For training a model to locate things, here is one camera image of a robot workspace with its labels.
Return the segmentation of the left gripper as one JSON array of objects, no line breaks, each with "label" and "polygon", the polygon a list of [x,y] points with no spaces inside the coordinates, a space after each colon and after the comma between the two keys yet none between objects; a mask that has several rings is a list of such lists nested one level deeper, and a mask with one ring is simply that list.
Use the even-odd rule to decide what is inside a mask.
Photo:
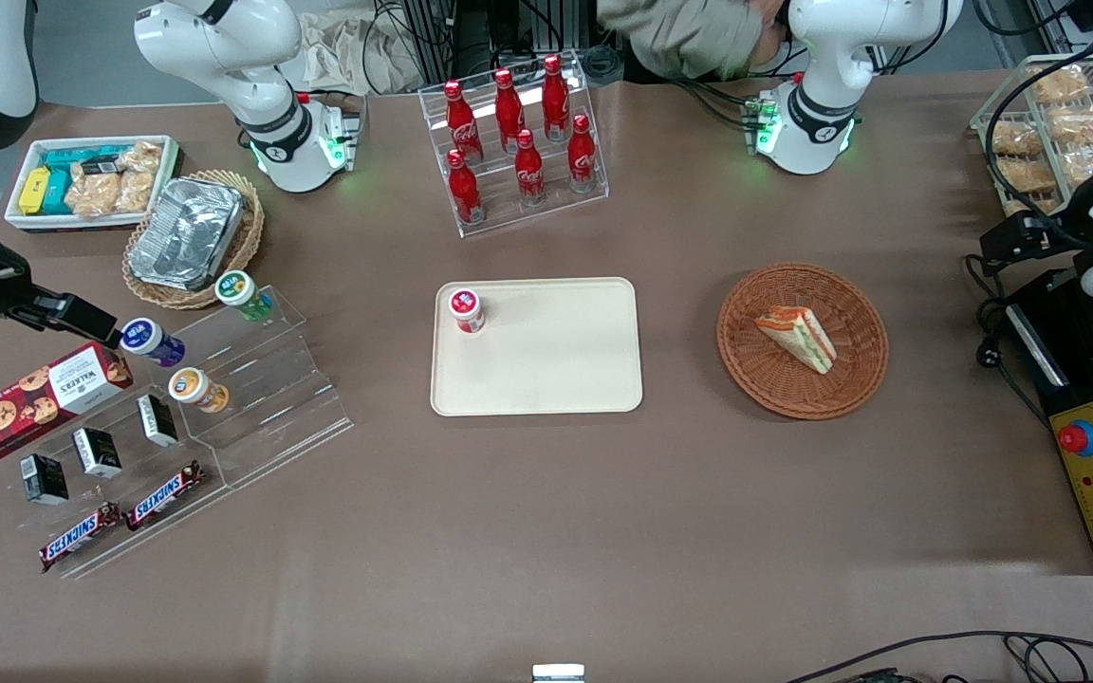
[{"label": "left gripper", "polygon": [[1068,213],[1021,213],[1004,217],[979,237],[983,276],[997,276],[1016,263],[1044,261],[1093,250],[1090,232]]}]

